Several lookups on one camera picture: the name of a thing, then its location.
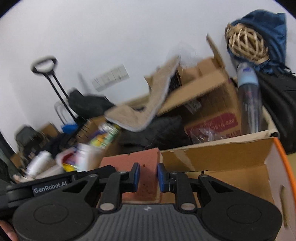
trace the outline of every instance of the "cardboard box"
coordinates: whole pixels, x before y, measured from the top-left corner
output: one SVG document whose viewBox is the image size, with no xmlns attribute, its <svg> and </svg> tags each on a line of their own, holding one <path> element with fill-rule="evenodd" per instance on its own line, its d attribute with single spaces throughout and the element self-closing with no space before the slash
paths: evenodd
<svg viewBox="0 0 296 241">
<path fill-rule="evenodd" d="M 277 241 L 295 240 L 296 181 L 280 141 L 225 141 L 161 151 L 163 163 L 168 171 L 188 172 L 190 178 L 203 172 L 274 203 L 283 216 Z M 174 194 L 163 194 L 162 203 L 174 202 Z"/>
<path fill-rule="evenodd" d="M 241 115 L 236 89 L 210 36 L 207 36 L 207 42 L 213 57 L 193 68 L 178 69 L 182 87 L 168 95 L 158 115 L 178 108 L 171 115 L 182 116 L 188 135 L 195 129 L 210 128 L 228 138 L 240 136 Z M 198 100 L 201 108 L 186 108 L 184 104 L 193 100 Z"/>
</svg>

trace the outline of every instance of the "wall switch panel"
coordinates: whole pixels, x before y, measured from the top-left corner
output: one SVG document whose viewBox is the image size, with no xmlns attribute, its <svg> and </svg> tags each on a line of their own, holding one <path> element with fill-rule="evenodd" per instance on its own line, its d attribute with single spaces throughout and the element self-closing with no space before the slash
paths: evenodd
<svg viewBox="0 0 296 241">
<path fill-rule="evenodd" d="M 111 85 L 128 78 L 128 73 L 122 64 L 102 75 L 95 77 L 92 80 L 92 84 L 97 91 L 102 91 Z"/>
</svg>

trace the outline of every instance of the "cluttered pile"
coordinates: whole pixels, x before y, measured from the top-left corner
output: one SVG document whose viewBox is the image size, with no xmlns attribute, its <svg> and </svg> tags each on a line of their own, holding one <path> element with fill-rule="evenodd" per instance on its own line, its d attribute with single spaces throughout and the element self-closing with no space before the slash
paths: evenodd
<svg viewBox="0 0 296 241">
<path fill-rule="evenodd" d="M 75 124 L 63 133 L 50 124 L 18 133 L 22 175 L 0 196 L 1 217 L 13 215 L 20 240 L 275 240 L 284 210 L 271 204 L 268 172 L 275 167 L 267 172 L 265 165 L 276 155 L 269 155 L 275 141 L 268 137 L 280 137 L 287 152 L 296 147 L 288 132 L 295 122 L 279 117 L 296 118 L 293 92 L 279 88 L 292 88 L 294 80 L 284 65 L 285 24 L 284 14 L 256 10 L 227 25 L 237 79 L 207 36 L 213 57 L 194 66 L 171 58 L 145 76 L 148 96 L 118 106 L 78 90 L 68 96 L 54 57 L 34 63 L 32 71 L 49 80 Z M 52 68 L 40 70 L 48 61 Z M 235 146 L 244 157 L 223 147 L 236 142 L 246 142 Z M 226 184 L 226 172 L 245 168 L 266 177 L 258 187 L 267 186 L 243 188 L 237 174 Z"/>
</svg>

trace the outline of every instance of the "black bag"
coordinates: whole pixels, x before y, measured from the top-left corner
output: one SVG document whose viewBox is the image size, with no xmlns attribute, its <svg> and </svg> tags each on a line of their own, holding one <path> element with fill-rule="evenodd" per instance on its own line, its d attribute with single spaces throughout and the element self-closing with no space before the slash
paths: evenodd
<svg viewBox="0 0 296 241">
<path fill-rule="evenodd" d="M 118 143 L 124 154 L 130 154 L 152 148 L 166 150 L 188 146 L 192 141 L 184 131 L 182 118 L 174 116 L 155 118 L 140 132 L 122 130 Z"/>
<path fill-rule="evenodd" d="M 82 95 L 78 90 L 70 93 L 68 98 L 70 108 L 84 119 L 101 116 L 114 106 L 106 97 L 95 95 Z"/>
<path fill-rule="evenodd" d="M 287 154 L 296 152 L 296 77 L 289 73 L 273 75 L 257 72 L 262 103 L 280 133 Z"/>
<path fill-rule="evenodd" d="M 15 135 L 15 140 L 24 167 L 31 162 L 35 154 L 48 142 L 47 137 L 42 132 L 35 131 L 31 126 L 24 126 Z"/>
</svg>

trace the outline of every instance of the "luggage trolley handle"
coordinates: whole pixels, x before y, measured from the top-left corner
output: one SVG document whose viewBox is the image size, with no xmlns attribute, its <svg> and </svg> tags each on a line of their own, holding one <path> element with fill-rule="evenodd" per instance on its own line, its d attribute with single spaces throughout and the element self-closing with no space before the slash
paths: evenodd
<svg viewBox="0 0 296 241">
<path fill-rule="evenodd" d="M 51 68 L 45 69 L 45 70 L 40 70 L 38 69 L 38 67 L 40 67 L 42 64 L 45 63 L 50 63 L 53 62 L 53 65 Z M 52 80 L 50 79 L 50 76 L 52 76 L 55 81 L 57 82 L 58 86 L 60 87 L 60 89 L 62 90 L 63 94 L 66 96 L 66 98 L 68 99 L 69 96 L 67 95 L 67 93 L 65 92 L 64 88 L 62 87 L 62 85 L 60 84 L 60 82 L 58 81 L 57 77 L 55 76 L 54 73 L 54 69 L 57 66 L 57 59 L 53 56 L 47 56 L 45 58 L 42 58 L 36 62 L 34 62 L 31 66 L 31 71 L 34 74 L 42 74 L 44 75 L 45 78 L 48 79 L 49 83 L 51 84 L 51 86 L 53 87 L 54 91 L 56 92 L 56 94 L 58 95 L 60 101 L 63 103 L 63 105 L 65 106 L 66 110 L 69 112 L 69 114 L 71 115 L 71 117 L 75 120 L 75 116 L 72 114 L 71 110 L 69 109 L 69 107 L 67 106 L 66 102 L 63 100 L 63 98 L 61 97 L 61 95 L 59 94 L 59 92 L 57 91 L 56 87 L 54 86 Z"/>
</svg>

